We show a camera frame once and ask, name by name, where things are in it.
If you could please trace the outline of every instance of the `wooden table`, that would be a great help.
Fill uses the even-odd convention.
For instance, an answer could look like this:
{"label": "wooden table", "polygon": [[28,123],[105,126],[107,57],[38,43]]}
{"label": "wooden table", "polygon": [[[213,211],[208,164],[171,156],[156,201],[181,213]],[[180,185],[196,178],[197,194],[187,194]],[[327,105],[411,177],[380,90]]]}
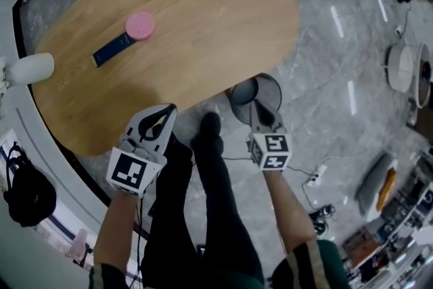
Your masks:
{"label": "wooden table", "polygon": [[[155,33],[96,68],[91,55],[137,11],[154,15]],[[99,155],[134,113],[169,102],[182,111],[280,63],[297,30],[295,0],[78,0],[37,47],[55,70],[33,85],[35,101],[65,147]]]}

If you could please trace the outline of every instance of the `power strip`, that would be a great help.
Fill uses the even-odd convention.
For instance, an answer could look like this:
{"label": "power strip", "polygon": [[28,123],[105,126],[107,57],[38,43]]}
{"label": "power strip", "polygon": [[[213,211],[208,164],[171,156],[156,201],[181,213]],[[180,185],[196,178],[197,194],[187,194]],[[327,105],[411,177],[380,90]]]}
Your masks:
{"label": "power strip", "polygon": [[314,176],[309,180],[307,185],[309,187],[318,187],[321,183],[321,178],[322,178],[323,174],[325,173],[326,169],[327,169],[327,166],[325,164],[319,165],[319,167],[317,167],[316,171],[313,173]]}

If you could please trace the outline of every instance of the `white vase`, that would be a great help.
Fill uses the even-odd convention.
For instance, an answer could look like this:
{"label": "white vase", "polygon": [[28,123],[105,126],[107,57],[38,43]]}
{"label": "white vase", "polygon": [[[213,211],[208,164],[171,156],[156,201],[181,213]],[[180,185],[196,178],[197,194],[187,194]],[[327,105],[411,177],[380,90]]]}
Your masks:
{"label": "white vase", "polygon": [[6,81],[11,85],[29,85],[48,79],[53,71],[54,58],[50,53],[28,55],[6,66]]}

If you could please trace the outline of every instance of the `black backpack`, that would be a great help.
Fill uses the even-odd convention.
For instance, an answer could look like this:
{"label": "black backpack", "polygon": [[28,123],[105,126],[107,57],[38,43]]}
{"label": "black backpack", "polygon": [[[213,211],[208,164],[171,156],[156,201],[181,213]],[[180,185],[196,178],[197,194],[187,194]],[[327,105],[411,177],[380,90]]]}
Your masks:
{"label": "black backpack", "polygon": [[[11,158],[15,151],[20,155]],[[14,185],[9,178],[10,168],[15,169]],[[56,203],[54,186],[33,166],[16,142],[7,157],[6,178],[8,191],[3,197],[9,204],[9,214],[15,222],[22,227],[32,227],[53,214]]]}

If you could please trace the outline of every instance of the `pink lid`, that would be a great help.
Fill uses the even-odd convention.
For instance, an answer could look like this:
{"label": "pink lid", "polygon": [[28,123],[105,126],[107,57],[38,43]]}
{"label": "pink lid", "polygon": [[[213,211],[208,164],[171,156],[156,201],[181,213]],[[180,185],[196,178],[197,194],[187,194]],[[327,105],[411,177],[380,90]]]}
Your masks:
{"label": "pink lid", "polygon": [[155,30],[155,20],[149,12],[137,12],[127,19],[127,34],[134,40],[146,40]]}

